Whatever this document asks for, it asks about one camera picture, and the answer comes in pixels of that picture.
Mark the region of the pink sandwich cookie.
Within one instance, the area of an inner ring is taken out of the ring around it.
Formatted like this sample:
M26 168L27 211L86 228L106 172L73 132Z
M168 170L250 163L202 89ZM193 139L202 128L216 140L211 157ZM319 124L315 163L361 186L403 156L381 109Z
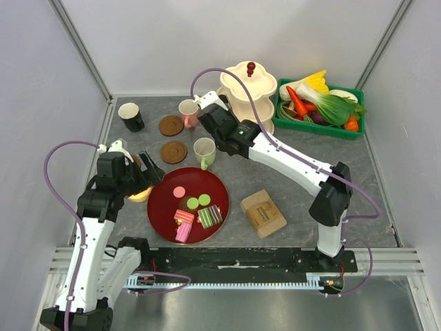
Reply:
M173 195L174 195L176 198L178 198L178 199L184 197L184 196L185 196L185 193L186 193L186 191L185 191L185 188L184 188L183 186L176 186L176 187L173 189Z

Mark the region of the green sandwich cookie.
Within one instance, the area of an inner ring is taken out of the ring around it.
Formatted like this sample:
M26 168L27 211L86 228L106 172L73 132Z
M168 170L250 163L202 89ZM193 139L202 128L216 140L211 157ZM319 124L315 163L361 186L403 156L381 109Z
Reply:
M201 194L198 198L198 202L201 206L207 206L211 202L211 197L208 194Z
M199 201L198 201L198 199L197 199L196 197L190 197L190 198L187 200L187 207L188 207L190 210L195 210L195 209L198 208L198 206L199 206Z

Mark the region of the red layered cake slice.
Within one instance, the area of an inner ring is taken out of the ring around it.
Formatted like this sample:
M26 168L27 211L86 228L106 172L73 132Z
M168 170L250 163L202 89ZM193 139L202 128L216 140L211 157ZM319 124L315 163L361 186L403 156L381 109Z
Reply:
M192 224L195 216L190 212L178 209L174 214L174 219L177 222Z

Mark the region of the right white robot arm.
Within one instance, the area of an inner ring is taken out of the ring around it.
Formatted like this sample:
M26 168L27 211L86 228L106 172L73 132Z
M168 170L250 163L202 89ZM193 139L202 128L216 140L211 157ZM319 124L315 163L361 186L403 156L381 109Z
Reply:
M264 164L302 186L314 197L309 214L318 222L316 265L332 271L341 264L342 220L347 214L352 189L341 179L350 179L349 168L339 162L332 166L297 153L275 140L253 121L239 121L230 110L217 104L201 106L198 120L214 138L216 147L228 155L240 155Z

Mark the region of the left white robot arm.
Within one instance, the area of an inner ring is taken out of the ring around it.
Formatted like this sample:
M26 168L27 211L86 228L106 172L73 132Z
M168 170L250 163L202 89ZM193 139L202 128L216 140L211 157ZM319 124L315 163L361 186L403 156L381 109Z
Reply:
M125 198L160 183L165 175L148 153L133 156L124 140L96 146L97 173L78 198L74 249L65 283L54 307L42 310L49 330L109 330L113 308L130 275L152 262L147 239L124 237L106 270L105 249Z

